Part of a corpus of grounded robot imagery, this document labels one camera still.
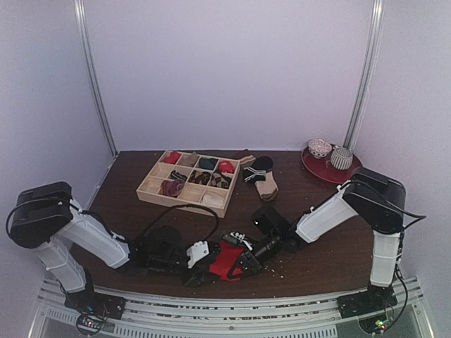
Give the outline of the wooden compartment organizer box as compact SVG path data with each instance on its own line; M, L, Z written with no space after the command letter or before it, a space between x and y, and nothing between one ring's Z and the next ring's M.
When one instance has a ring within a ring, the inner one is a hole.
M193 213L199 213L206 215L208 212L204 210L204 208L209 208L213 210L218 217L224 218L226 215L226 211L228 210L228 206L231 200L231 197L233 195L233 190L235 188L235 184L237 182L237 179L240 174L240 164L238 160L232 159L232 158L224 158L224 157L218 157L218 156L209 156L204 154L199 154L200 158L215 158L218 160L216 167L214 170L203 170L201 168L198 168L198 161L196 162L194 167L186 167L182 165L178 165L178 162L175 165L166 164L163 162L163 159L169 155L169 153L172 151L164 151L156 164L152 166L152 169L146 174L143 181L140 183L138 188L136 189L137 197L140 201L145 201L151 204L156 204L160 206L165 207L172 207L182 204L188 205L188 211ZM184 152L184 151L177 151L181 153L181 157L183 154L190 154L193 152ZM193 184L188 182L188 178L193 170L198 171L208 171L211 174L215 171L220 171L218 169L218 164L220 161L230 161L234 167L235 172L233 174L230 173L223 173L225 176L231 177L232 182L229 189L220 189L216 187L212 187L210 185L210 181L208 185L201 185L201 184ZM161 183L164 180L172 180L169 176L172 170L177 170L178 172L187 175L187 181L185 182L185 187L181 191L180 195L177 198L169 197L169 196L163 196L159 193ZM217 208L214 206L209 206L202 203L202 198L205 194L214 194L219 195L224 198L224 205L222 208Z

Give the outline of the brown beige argyle sock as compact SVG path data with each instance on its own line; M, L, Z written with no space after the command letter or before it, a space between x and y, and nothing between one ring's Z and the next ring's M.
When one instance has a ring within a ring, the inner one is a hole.
M229 189L232 178L225 176L221 171L215 171L211 175L210 185L220 189Z

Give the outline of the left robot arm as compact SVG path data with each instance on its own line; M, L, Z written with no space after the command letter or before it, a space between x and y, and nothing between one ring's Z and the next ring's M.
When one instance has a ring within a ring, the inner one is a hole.
M6 234L18 246L33 250L87 313L101 307L101 297L88 287L89 273L70 255L66 242L77 244L119 274L179 275L188 286L203 283L219 253L219 245L209 239L182 247L181 234L171 226L150 224L136 238L126 239L109 229L98 213L83 209L64 181L19 193L6 218Z

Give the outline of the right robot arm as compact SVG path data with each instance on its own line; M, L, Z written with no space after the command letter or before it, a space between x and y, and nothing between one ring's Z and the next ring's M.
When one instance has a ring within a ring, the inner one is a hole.
M289 222L273 207L258 209L253 222L263 235L259 241L240 232L226 233L222 239L244 250L233 265L245 273L255 273L279 251L296 252L348 220L361 218L373 233L371 288L362 294L361 303L366 310L375 311L388 300L387 288L393 283L401 254L406 195L401 182L360 167L337 186L334 194L295 222Z

